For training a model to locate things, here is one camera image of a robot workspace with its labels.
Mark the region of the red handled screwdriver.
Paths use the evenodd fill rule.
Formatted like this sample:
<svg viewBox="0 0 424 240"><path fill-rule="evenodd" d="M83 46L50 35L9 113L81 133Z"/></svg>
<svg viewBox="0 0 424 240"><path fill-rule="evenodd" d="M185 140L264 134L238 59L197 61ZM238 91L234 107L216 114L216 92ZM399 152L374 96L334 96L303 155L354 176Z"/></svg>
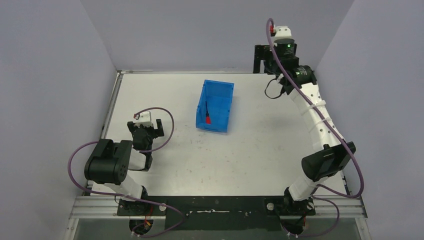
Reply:
<svg viewBox="0 0 424 240"><path fill-rule="evenodd" d="M208 110L208 103L205 101L205 123L210 125L211 124L211 118Z"/></svg>

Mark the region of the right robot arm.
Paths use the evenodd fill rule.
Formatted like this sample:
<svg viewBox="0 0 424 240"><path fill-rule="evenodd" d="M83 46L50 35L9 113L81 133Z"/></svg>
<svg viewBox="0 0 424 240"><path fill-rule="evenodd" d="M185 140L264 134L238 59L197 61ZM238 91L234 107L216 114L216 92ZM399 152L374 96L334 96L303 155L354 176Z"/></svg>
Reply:
<svg viewBox="0 0 424 240"><path fill-rule="evenodd" d="M273 46L259 44L254 47L253 62L253 73L258 74L263 66L264 73L275 75L280 94L294 102L315 151L301 160L301 175L284 192L281 206L290 215L301 209L318 185L343 170L356 151L354 143L345 141L335 127L314 71L299 63L296 50L297 44L289 38L279 39Z"/></svg>

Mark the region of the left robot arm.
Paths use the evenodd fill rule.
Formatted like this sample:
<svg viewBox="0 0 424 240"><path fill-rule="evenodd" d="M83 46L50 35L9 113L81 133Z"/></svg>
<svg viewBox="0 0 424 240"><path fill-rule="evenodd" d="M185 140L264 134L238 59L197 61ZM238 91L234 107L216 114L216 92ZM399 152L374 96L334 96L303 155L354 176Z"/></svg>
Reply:
<svg viewBox="0 0 424 240"><path fill-rule="evenodd" d="M165 135L161 119L156 120L156 125L157 128L151 121L129 121L127 127L132 140L114 142L111 139L100 139L84 168L87 180L122 194L129 201L129 210L137 216L147 212L149 202L143 197L148 194L146 188L136 183L128 172L150 170L153 140Z"/></svg>

